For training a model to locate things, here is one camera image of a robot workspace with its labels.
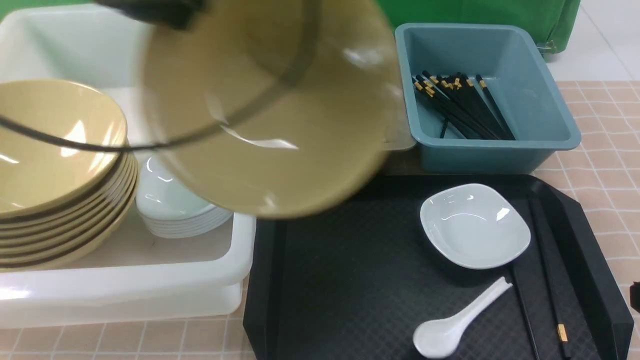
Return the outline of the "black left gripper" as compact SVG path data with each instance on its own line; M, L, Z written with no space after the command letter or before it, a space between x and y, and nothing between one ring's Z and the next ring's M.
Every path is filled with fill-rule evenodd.
M206 11L207 0L95 0L139 22L187 30L195 16Z

